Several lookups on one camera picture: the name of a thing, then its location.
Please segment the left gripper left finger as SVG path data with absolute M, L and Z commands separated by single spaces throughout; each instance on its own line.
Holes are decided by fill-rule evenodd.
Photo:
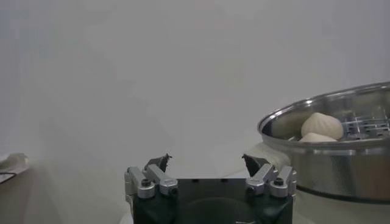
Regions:
M 157 192 L 167 197 L 176 197 L 179 188 L 177 179 L 165 173 L 171 156 L 166 154 L 152 158 L 140 169 L 130 166 L 124 173 L 125 194 L 127 198 L 153 198 Z

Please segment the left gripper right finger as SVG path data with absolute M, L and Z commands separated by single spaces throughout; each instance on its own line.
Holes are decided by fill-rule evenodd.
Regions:
M 247 154 L 242 158 L 250 175 L 245 183 L 251 194 L 262 195 L 268 190 L 275 198 L 296 196 L 297 172 L 291 166 L 282 166 L 278 170 L 263 158 Z

